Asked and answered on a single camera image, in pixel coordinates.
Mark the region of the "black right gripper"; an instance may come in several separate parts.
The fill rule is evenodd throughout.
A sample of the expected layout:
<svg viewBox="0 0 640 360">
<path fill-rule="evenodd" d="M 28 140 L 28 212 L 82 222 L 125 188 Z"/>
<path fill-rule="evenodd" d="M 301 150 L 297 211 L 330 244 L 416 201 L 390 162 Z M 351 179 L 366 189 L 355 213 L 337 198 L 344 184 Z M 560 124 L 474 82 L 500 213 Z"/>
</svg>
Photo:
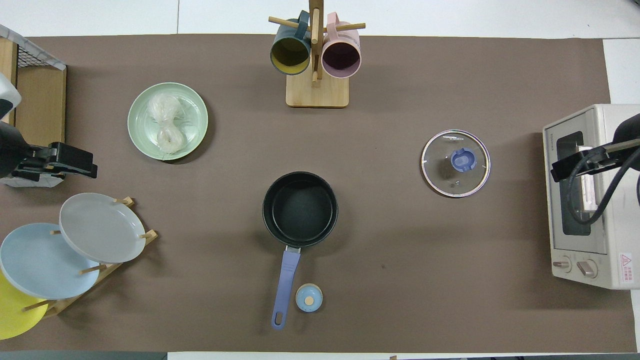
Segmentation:
<svg viewBox="0 0 640 360">
<path fill-rule="evenodd" d="M 611 162 L 625 162 L 639 148 L 640 114 L 620 123 L 612 141 L 588 150 L 579 150 L 551 164 L 551 177 L 556 183 L 568 180 L 574 169 L 576 177 L 603 173 Z"/>
</svg>

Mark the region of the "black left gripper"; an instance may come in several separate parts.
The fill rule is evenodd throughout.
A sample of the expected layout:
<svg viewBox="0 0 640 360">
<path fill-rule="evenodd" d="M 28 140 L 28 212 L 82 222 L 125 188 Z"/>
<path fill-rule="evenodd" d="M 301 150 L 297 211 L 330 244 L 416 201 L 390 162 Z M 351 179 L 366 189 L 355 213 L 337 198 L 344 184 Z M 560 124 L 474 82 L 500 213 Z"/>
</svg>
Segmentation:
<svg viewBox="0 0 640 360">
<path fill-rule="evenodd" d="M 2 121 L 0 123 L 0 177 L 19 177 L 38 180 L 40 174 L 77 174 L 87 178 L 98 177 L 98 166 L 93 163 L 94 155 L 63 142 L 49 144 L 50 168 L 46 168 L 45 154 L 48 148 L 30 145 L 18 129 Z"/>
</svg>

